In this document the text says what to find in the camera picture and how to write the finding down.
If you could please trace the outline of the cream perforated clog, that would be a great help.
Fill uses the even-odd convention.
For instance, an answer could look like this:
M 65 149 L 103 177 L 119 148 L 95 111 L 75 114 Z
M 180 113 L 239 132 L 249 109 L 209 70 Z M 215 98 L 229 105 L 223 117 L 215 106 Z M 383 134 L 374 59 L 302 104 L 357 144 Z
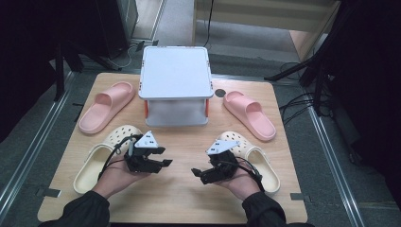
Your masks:
M 99 173 L 112 152 L 114 156 L 117 156 L 127 151 L 130 146 L 130 137 L 141 133 L 132 125 L 123 125 L 110 132 L 101 143 L 94 145 L 73 182 L 74 190 L 79 194 L 85 194 L 91 190 L 96 185 Z
M 268 194 L 272 195 L 279 191 L 281 182 L 271 167 L 266 152 L 262 148 L 253 145 L 243 135 L 234 131 L 222 133 L 218 137 L 218 140 L 237 141 L 238 145 L 230 149 L 234 156 L 245 159 L 256 168 L 262 176 L 261 183 Z

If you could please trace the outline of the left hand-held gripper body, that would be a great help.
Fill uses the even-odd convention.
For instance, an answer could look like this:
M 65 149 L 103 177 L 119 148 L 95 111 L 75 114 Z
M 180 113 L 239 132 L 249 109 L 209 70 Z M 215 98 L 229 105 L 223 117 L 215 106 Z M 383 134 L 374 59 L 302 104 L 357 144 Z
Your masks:
M 129 142 L 129 148 L 124 155 L 128 168 L 131 172 L 158 173 L 162 168 L 149 159 L 149 149 L 158 148 L 158 143 L 152 131 L 145 134 L 134 135 Z

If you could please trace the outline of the light wooden furniture frame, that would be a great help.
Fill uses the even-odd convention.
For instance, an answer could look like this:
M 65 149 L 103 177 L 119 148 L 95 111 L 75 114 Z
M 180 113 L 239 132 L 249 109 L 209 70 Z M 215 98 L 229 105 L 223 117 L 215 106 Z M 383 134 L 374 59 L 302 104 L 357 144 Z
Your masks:
M 325 32 L 329 32 L 340 0 L 194 0 L 194 19 L 286 29 L 298 57 L 304 61 Z

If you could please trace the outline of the white shoe rack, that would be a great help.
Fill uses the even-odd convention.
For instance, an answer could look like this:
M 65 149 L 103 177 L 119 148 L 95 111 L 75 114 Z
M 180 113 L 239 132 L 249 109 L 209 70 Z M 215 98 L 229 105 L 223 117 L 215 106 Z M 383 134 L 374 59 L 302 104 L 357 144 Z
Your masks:
M 150 127 L 203 126 L 214 95 L 204 47 L 148 46 L 144 50 L 138 95 Z

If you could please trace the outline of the black tripod stand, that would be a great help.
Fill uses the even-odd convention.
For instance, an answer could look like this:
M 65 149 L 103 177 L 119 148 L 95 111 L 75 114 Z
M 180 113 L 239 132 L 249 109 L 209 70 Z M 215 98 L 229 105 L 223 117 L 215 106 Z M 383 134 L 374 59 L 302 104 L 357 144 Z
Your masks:
M 302 87 L 307 87 L 312 82 L 315 82 L 312 107 L 315 113 L 318 116 L 321 116 L 323 114 L 321 111 L 321 106 L 323 104 L 321 101 L 323 94 L 323 81 L 328 75 L 326 68 L 326 56 L 327 49 L 321 47 L 312 57 L 308 58 L 307 60 L 297 63 L 295 66 L 292 66 L 277 75 L 264 77 L 264 80 L 277 81 L 304 69 L 304 72 L 299 79 L 299 83 Z

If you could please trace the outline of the black metal stand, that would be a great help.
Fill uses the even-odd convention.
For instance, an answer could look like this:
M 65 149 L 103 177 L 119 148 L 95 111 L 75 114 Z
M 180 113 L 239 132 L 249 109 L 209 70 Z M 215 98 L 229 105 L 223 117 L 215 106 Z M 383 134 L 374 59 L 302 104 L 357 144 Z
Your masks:
M 79 53 L 85 55 L 92 61 L 98 63 L 108 70 L 117 70 L 117 67 L 112 66 L 107 61 L 101 59 L 95 53 L 92 53 L 88 49 L 84 48 L 79 44 L 74 44 L 68 40 L 60 40 L 56 45 L 55 50 L 55 72 L 56 72 L 56 95 L 54 100 L 59 101 L 61 96 L 64 94 L 64 70 L 63 61 L 67 61 L 71 69 L 81 72 L 83 64 L 79 58 Z

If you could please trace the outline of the person's left hand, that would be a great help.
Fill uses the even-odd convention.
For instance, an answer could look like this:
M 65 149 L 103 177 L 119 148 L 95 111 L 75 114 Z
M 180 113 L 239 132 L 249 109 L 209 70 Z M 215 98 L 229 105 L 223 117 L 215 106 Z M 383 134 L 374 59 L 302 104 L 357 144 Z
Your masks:
M 145 172 L 131 172 L 123 156 L 114 156 L 97 181 L 93 191 L 108 199 L 148 176 L 149 173 Z

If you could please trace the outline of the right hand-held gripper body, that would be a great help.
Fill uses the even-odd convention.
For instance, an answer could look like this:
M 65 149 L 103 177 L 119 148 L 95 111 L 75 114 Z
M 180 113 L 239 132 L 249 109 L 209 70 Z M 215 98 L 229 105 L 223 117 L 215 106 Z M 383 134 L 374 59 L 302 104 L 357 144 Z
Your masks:
M 240 142 L 236 140 L 216 140 L 212 144 L 206 153 L 208 156 L 217 155 L 218 165 L 203 171 L 204 175 L 201 176 L 201 181 L 204 184 L 216 183 L 230 179 L 234 176 L 238 167 L 238 162 L 234 154 L 231 152 L 231 148 L 234 148 L 239 144 Z

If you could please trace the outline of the person's right hand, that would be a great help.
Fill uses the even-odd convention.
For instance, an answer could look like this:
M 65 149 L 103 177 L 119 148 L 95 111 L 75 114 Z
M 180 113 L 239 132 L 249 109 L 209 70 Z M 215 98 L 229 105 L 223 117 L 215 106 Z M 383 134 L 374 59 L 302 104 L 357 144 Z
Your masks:
M 257 182 L 247 171 L 241 168 L 236 171 L 231 179 L 217 182 L 216 185 L 228 189 L 242 201 L 260 191 Z

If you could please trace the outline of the dark cabinet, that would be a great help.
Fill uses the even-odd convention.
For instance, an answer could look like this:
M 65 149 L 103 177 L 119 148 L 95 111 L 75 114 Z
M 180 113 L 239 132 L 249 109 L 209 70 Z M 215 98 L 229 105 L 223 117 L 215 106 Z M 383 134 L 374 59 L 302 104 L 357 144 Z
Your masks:
M 127 50 L 136 27 L 138 11 L 135 0 L 96 0 L 105 57 L 115 58 Z

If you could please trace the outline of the small black plug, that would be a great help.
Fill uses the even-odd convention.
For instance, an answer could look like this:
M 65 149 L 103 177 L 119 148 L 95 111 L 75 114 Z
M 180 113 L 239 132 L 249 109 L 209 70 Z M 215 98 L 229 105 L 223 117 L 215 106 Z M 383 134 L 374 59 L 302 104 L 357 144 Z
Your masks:
M 154 40 L 154 41 L 141 41 L 137 44 L 135 51 L 141 51 L 143 50 L 146 46 L 157 46 L 159 43 L 158 40 Z

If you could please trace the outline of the pink slide slipper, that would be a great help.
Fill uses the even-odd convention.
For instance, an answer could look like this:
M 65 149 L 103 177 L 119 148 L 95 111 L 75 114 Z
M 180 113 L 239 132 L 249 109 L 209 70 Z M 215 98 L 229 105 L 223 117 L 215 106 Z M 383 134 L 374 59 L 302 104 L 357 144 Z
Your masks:
M 268 142 L 275 136 L 276 128 L 258 101 L 239 91 L 232 91 L 224 96 L 223 104 L 257 139 Z
M 119 81 L 96 94 L 94 102 L 78 123 L 79 129 L 87 134 L 102 131 L 134 95 L 133 86 L 126 81 Z

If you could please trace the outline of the metal floor rail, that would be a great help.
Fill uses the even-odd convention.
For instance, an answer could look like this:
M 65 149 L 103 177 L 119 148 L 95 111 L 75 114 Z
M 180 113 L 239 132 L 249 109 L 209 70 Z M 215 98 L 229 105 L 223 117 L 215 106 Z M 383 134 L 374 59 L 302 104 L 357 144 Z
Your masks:
M 354 194 L 351 190 L 349 183 L 346 180 L 344 172 L 340 166 L 340 162 L 332 143 L 328 137 L 325 126 L 321 118 L 316 114 L 313 107 L 308 108 L 308 112 L 319 137 L 320 143 L 323 148 L 323 153 L 330 168 L 332 177 L 340 194 L 342 205 L 345 209 L 347 217 L 349 218 L 352 227 L 366 227 L 363 217 L 359 211 Z
M 0 225 L 59 117 L 76 75 L 77 72 L 70 71 L 64 77 L 64 91 L 58 100 L 54 101 L 51 96 L 55 86 L 45 92 L 10 136 L 0 143 Z

